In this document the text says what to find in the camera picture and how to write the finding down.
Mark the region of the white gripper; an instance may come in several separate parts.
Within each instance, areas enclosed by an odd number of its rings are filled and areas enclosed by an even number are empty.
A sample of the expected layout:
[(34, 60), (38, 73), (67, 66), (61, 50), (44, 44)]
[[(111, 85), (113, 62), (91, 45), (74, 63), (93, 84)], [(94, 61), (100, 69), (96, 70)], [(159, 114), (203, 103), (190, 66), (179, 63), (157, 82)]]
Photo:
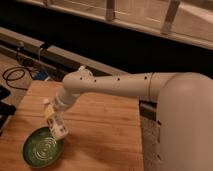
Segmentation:
[(44, 116), (52, 116), (55, 113), (54, 109), (57, 111), (65, 111), (69, 109), (75, 104), (78, 97), (79, 94), (73, 94), (65, 90), (64, 88), (60, 88), (52, 99), (53, 106), (49, 104), (45, 107)]

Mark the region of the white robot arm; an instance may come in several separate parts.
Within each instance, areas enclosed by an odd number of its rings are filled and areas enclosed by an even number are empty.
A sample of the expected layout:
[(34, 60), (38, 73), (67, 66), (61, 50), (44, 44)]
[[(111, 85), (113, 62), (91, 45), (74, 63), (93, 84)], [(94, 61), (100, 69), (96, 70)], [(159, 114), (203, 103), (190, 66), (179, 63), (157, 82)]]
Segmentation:
[(95, 76), (81, 67), (64, 76), (45, 107), (65, 111), (84, 93), (157, 105), (158, 171), (213, 171), (213, 79), (194, 72)]

